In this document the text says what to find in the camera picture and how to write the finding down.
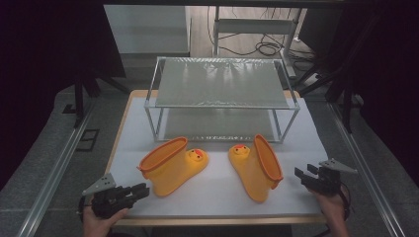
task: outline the forearm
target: forearm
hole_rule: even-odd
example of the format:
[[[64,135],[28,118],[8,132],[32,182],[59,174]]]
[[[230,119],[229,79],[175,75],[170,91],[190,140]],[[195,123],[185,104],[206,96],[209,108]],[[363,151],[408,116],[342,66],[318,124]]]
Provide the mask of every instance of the forearm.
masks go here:
[[[345,220],[341,216],[327,217],[327,225],[333,237],[349,237],[349,231]]]

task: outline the black curtain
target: black curtain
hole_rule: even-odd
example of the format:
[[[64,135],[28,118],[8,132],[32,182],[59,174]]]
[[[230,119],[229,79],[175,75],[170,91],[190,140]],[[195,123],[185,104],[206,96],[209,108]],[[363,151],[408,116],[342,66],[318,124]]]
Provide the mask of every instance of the black curtain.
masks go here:
[[[362,116],[419,184],[419,15],[390,1],[351,70]]]
[[[1,188],[76,75],[125,77],[103,5],[18,2],[0,3]]]

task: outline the dark background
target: dark background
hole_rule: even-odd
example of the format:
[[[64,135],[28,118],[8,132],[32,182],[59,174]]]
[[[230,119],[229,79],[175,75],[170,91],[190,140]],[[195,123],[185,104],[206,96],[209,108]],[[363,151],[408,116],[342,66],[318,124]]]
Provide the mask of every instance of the dark background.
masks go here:
[[[1,168],[7,183],[46,124],[55,95],[91,69],[125,77],[102,5],[0,3]]]

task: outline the white tabletop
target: white tabletop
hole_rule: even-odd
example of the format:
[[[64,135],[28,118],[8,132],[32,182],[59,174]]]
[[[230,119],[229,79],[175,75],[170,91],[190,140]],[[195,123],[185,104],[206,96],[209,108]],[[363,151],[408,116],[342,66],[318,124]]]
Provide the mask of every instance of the white tabletop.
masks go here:
[[[318,166],[327,154],[318,137],[304,99],[298,99],[300,112],[283,144],[272,144],[282,166],[284,179],[270,191],[263,203],[252,200],[231,166],[227,151],[235,143],[195,142],[187,148],[201,148],[209,154],[209,164],[168,197],[157,197],[152,184],[136,169],[141,159],[162,142],[154,142],[144,110],[144,98],[134,97],[120,128],[108,172],[118,186],[146,183],[150,196],[139,200],[127,218],[234,218],[321,216],[314,196],[293,174],[294,167]]]

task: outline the aluminum rail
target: aluminum rail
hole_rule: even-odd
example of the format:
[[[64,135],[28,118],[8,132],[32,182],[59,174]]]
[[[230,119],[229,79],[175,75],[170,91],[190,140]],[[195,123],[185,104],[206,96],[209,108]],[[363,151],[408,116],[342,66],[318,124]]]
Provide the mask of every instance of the aluminum rail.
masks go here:
[[[87,107],[86,116],[80,122],[80,125],[77,128],[74,128],[70,137],[67,140],[67,143],[61,150],[61,153],[56,160],[54,166],[49,173],[46,181],[43,183],[43,186],[38,194],[31,210],[29,211],[24,223],[19,230],[17,236],[34,236],[37,232],[38,227],[42,221],[43,215],[46,212],[46,209],[49,206],[50,201],[52,200],[53,195],[61,181],[61,178],[67,168],[71,156],[77,146],[78,141],[80,140],[84,129],[92,115],[93,109],[95,106],[95,99],[92,99]]]
[[[374,178],[373,173],[371,172],[366,159],[364,158],[360,148],[358,147],[357,142],[352,134],[350,134],[344,124],[341,122],[342,116],[339,112],[339,108],[336,104],[328,103],[329,109],[334,115],[336,125],[338,126],[348,148],[350,149],[351,155],[354,158],[354,161],[357,165],[359,174],[364,180],[367,189],[370,192],[370,195],[373,198],[374,203],[377,206],[378,212],[381,214],[382,220],[386,225],[388,232],[393,237],[402,237],[405,236],[397,217],[390,204],[388,203],[387,198],[381,191],[376,179]]]

